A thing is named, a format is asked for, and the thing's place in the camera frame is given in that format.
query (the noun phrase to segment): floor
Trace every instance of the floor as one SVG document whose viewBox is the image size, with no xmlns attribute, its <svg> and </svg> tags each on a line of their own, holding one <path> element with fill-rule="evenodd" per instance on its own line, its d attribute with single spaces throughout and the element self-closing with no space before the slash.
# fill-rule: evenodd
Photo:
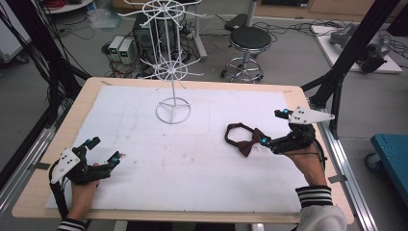
<svg viewBox="0 0 408 231">
<path fill-rule="evenodd" d="M 60 28 L 69 28 L 70 33 L 63 43 L 79 64 L 92 76 L 110 74 L 109 62 L 101 52 L 102 46 L 116 35 L 127 35 L 133 27 L 132 18 L 119 19 L 114 29 L 91 29 L 86 11 L 62 13 L 54 17 Z M 289 27 L 306 22 L 304 20 L 256 18 L 255 21 L 270 25 Z M 228 35 L 218 17 L 206 17 L 202 28 L 209 26 L 202 40 L 208 52 L 205 62 L 194 64 L 191 70 L 203 72 L 203 77 L 186 77 L 185 80 L 225 82 L 220 78 L 224 65 L 240 54 L 228 48 Z M 302 86 L 325 74 L 329 62 L 321 52 L 315 38 L 290 30 L 285 34 L 275 34 L 277 41 L 257 60 L 265 72 L 259 84 Z M 407 38 L 399 38 L 408 44 Z M 400 65 L 408 66 L 408 60 L 394 52 L 390 57 Z M 312 96 L 316 90 L 306 92 Z M 47 85 L 40 78 L 33 63 L 11 62 L 0 68 L 0 169 L 13 155 L 34 124 L 47 108 Z M 408 69 L 400 74 L 363 74 L 350 72 L 344 80 L 342 103 L 339 117 L 339 136 L 345 154 L 359 183 L 361 191 L 370 207 L 378 230 L 408 230 L 407 207 L 402 202 L 390 177 L 385 170 L 370 172 L 365 166 L 365 157 L 373 152 L 370 137 L 377 133 L 406 134 L 408 123 Z M 20 191 L 0 218 L 2 230 L 51 229 L 58 224 L 57 219 L 14 218 L 13 204 Z M 175 223 L 177 230 L 191 230 L 191 225 Z M 95 220 L 89 230 L 114 230 L 113 221 Z M 291 230 L 292 225 L 266 225 L 266 230 Z M 249 230 L 249 224 L 237 224 L 237 230 Z M 347 230 L 362 230 L 357 221 Z"/>
</svg>

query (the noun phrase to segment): sleeve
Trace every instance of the sleeve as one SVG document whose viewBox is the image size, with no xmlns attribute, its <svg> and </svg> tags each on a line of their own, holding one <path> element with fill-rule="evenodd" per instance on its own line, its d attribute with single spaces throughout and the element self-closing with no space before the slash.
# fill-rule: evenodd
<svg viewBox="0 0 408 231">
<path fill-rule="evenodd" d="M 57 231 L 86 231 L 85 224 L 80 220 L 64 218 L 60 226 L 58 226 Z"/>
<path fill-rule="evenodd" d="M 345 216 L 333 205 L 331 189 L 327 186 L 309 186 L 296 189 L 302 209 L 296 231 L 345 231 Z"/>
</svg>

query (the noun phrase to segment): round stool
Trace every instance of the round stool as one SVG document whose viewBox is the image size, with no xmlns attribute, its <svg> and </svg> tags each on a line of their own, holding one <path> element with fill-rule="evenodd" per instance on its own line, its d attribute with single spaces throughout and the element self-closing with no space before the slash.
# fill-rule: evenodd
<svg viewBox="0 0 408 231">
<path fill-rule="evenodd" d="M 231 46 L 243 52 L 243 57 L 231 60 L 221 77 L 231 76 L 230 82 L 234 79 L 260 81 L 264 78 L 264 72 L 259 64 L 250 59 L 250 55 L 258 55 L 270 48 L 272 39 L 268 32 L 255 27 L 240 27 L 232 31 L 230 36 Z"/>
</svg>

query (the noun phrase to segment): black and white striped cuff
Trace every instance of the black and white striped cuff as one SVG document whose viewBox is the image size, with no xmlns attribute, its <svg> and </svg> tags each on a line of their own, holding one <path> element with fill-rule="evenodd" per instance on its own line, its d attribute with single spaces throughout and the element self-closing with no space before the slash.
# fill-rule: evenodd
<svg viewBox="0 0 408 231">
<path fill-rule="evenodd" d="M 333 205 L 331 189 L 327 186 L 308 186 L 296 189 L 302 208 L 312 205 Z"/>
<path fill-rule="evenodd" d="M 71 219 L 71 218 L 64 218 L 61 221 L 60 226 L 58 226 L 58 231 L 85 231 L 85 224 L 79 220 Z"/>
</svg>

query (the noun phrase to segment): bow tie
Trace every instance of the bow tie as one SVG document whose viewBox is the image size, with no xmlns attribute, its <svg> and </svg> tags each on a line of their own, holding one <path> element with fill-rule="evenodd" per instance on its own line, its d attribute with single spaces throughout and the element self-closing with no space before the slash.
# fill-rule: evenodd
<svg viewBox="0 0 408 231">
<path fill-rule="evenodd" d="M 230 130 L 234 129 L 234 128 L 238 128 L 238 127 L 242 127 L 244 129 L 248 130 L 249 132 L 251 132 L 252 133 L 252 141 L 231 141 L 231 140 L 229 140 L 228 139 L 228 134 L 229 134 Z M 261 140 L 262 136 L 264 136 L 264 133 L 262 133 L 258 128 L 251 129 L 250 127 L 248 127 L 248 126 L 246 126 L 246 125 L 244 125 L 242 123 L 231 123 L 231 124 L 228 124 L 228 126 L 227 126 L 227 131 L 225 133 L 224 138 L 229 144 L 238 147 L 240 152 L 245 157 L 247 157 L 249 155 L 249 153 L 251 152 L 251 150 L 252 150 L 252 145 L 259 142 Z"/>
</svg>

